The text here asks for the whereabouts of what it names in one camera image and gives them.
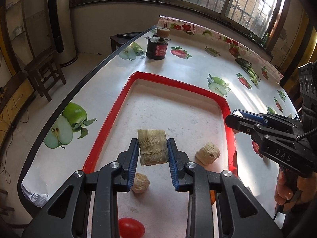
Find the person's right hand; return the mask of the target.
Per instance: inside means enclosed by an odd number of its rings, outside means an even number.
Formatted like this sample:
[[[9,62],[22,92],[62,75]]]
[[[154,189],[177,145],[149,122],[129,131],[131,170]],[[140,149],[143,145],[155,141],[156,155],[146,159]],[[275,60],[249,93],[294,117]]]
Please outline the person's right hand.
[[[308,178],[298,176],[296,188],[288,185],[285,174],[280,170],[278,174],[275,201],[283,210],[290,211],[294,205],[310,202],[316,195],[316,173]],[[301,195],[296,201],[290,202],[296,191],[301,191]]]

